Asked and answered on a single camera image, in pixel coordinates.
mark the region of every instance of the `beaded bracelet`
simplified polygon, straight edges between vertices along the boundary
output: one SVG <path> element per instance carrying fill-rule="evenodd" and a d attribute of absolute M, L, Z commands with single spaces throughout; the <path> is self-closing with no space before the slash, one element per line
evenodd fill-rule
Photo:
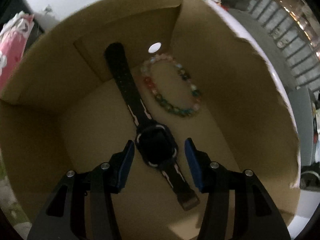
<path fill-rule="evenodd" d="M 173 104 L 170 104 L 163 96 L 159 93 L 156 84 L 153 82 L 151 77 L 151 66 L 160 61 L 160 60 L 166 60 L 168 62 L 171 62 L 178 70 L 178 74 L 181 76 L 183 81 L 186 81 L 191 89 L 191 94 L 195 100 L 195 103 L 192 108 L 185 108 L 181 109 L 177 106 L 174 106 Z M 141 73 L 144 76 L 144 83 L 146 84 L 147 88 L 151 91 L 151 93 L 154 95 L 156 101 L 169 113 L 173 113 L 182 117 L 185 116 L 191 116 L 195 114 L 200 109 L 200 92 L 197 89 L 196 85 L 191 83 L 191 79 L 189 74 L 183 69 L 182 65 L 177 63 L 172 56 L 161 54 L 161 55 L 155 55 L 154 57 L 151 57 L 149 60 L 146 60 L 143 63 L 143 66 L 141 67 Z"/>

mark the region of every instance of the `pink bag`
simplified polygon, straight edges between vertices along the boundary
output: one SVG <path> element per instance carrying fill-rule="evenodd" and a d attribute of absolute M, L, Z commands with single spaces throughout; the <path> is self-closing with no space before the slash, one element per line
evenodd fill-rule
<path fill-rule="evenodd" d="M 20 62 L 30 32 L 34 26 L 33 15 L 16 14 L 0 32 L 0 90 Z"/>

